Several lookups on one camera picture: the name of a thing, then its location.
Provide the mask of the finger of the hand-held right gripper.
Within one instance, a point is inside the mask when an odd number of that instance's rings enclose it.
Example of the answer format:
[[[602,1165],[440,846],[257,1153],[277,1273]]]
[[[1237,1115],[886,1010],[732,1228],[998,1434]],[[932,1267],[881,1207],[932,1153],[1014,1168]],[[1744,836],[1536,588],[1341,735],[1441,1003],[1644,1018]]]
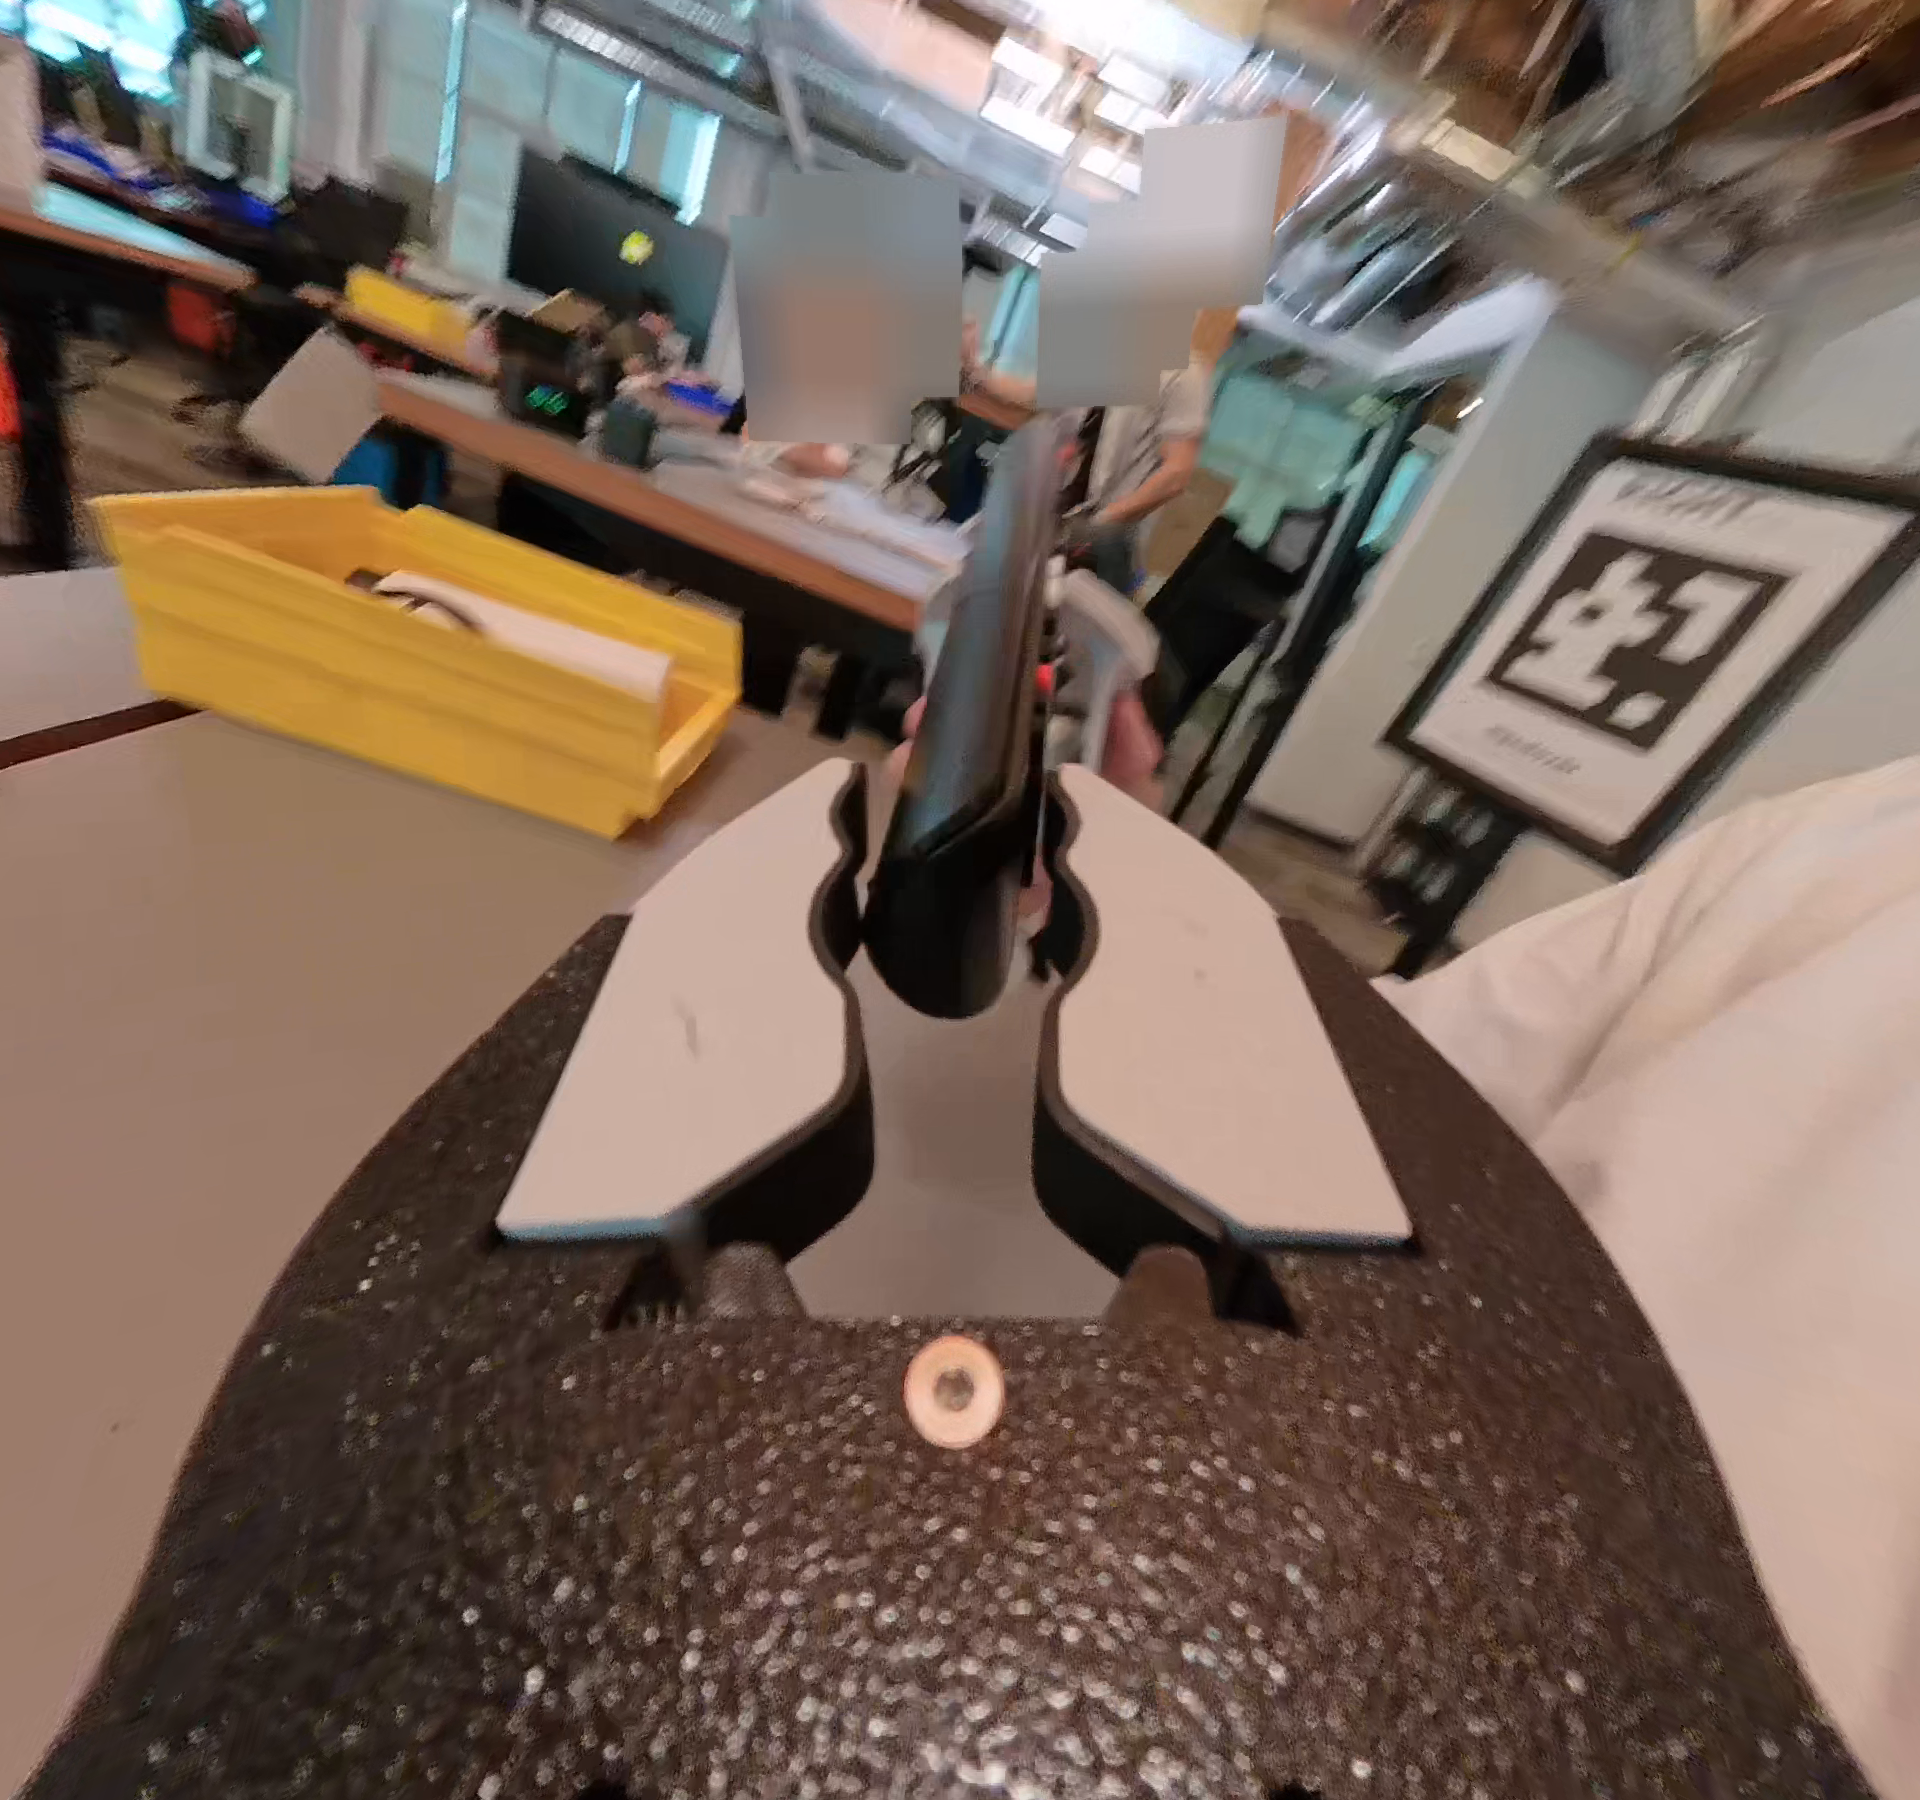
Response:
[[[1049,768],[1098,771],[1120,703],[1137,696],[1160,663],[1160,637],[1113,586],[1056,586],[1049,606]]]

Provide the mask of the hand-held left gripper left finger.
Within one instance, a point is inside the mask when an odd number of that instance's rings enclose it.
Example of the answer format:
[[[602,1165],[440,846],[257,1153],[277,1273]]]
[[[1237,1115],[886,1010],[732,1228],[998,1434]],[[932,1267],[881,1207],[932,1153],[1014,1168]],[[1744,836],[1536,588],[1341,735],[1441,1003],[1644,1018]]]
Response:
[[[827,758],[682,854],[628,910],[494,1231],[684,1236],[856,1121],[847,978],[867,768]]]

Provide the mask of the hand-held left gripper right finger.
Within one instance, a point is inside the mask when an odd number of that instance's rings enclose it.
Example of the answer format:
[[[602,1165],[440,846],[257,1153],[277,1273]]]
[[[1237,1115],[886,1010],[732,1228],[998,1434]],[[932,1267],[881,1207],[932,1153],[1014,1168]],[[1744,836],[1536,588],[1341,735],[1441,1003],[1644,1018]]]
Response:
[[[1247,1249],[1403,1248],[1412,1216],[1271,906],[1089,768],[1061,768],[1051,804],[1042,1076],[1066,1130]]]

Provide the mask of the black remote control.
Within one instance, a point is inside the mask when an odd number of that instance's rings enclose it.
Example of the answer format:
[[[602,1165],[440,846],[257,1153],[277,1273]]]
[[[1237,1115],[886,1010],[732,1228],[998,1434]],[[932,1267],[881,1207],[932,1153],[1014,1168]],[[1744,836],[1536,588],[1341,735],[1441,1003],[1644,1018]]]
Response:
[[[1039,416],[1001,442],[941,595],[946,627],[869,881],[869,962],[929,1018],[985,1013],[1014,960],[1042,831],[1039,671],[1059,485],[1061,422]]]

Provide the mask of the white cylinder with black cap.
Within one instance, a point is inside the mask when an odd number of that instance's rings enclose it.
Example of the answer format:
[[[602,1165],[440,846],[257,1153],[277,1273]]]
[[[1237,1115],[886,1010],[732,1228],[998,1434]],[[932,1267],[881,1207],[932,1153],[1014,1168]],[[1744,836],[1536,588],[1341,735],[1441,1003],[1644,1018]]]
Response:
[[[658,704],[675,673],[675,663],[668,653],[592,634],[434,575],[408,569],[386,574],[357,569],[347,575],[347,584],[418,622],[484,640],[582,679],[614,687],[645,703]]]

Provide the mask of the yellow plastic bin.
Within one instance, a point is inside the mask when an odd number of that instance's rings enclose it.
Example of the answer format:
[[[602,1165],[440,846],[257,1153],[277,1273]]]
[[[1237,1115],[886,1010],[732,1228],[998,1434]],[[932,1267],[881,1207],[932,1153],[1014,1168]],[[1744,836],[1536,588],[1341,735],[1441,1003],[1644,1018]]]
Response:
[[[94,515],[155,696],[561,828],[619,839],[658,814],[741,699],[725,616],[368,489],[114,494]],[[440,578],[675,673],[645,703],[418,622],[351,588],[357,569]]]
[[[492,321],[483,310],[427,294],[383,270],[351,267],[333,318],[360,336],[403,348],[452,373],[480,379],[497,373]]]

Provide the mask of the person's right hand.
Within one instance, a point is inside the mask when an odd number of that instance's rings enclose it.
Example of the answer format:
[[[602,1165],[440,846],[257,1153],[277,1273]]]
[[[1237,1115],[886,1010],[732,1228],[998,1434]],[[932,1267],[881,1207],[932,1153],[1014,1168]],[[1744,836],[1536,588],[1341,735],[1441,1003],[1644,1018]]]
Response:
[[[1108,716],[1098,776],[1149,812],[1163,812],[1166,748],[1137,687],[1123,689]]]

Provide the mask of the grey desk with wooden edge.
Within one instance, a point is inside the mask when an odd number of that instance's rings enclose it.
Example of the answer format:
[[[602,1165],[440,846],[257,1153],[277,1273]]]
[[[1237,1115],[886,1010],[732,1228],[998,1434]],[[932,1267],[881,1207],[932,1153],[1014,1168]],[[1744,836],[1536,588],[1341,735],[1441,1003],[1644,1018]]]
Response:
[[[710,463],[670,461],[655,469],[615,463],[586,446],[512,422],[469,380],[391,369],[379,369],[375,379],[389,422],[548,496],[584,506],[582,527],[623,556],[640,556],[643,534],[658,537],[886,631],[911,633],[970,549],[965,534],[913,527],[867,504],[847,506],[853,527],[812,507],[769,504],[737,474]]]

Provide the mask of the black clock with green display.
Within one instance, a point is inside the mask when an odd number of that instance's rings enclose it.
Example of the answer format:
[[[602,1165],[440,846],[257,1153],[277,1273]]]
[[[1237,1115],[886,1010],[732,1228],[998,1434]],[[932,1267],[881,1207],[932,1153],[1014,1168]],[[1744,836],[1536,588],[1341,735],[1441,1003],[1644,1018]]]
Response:
[[[499,412],[541,433],[582,442],[594,414],[592,366],[580,340],[510,315],[492,323]]]

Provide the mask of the black television screen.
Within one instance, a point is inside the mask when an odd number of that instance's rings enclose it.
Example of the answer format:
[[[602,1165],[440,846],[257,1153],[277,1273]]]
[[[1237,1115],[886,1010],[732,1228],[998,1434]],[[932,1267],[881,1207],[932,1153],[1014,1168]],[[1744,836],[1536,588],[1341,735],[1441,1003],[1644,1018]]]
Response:
[[[730,247],[679,221],[648,189],[576,156],[517,158],[504,274],[551,298],[572,291],[611,318],[638,318],[655,300],[702,361],[722,310]]]

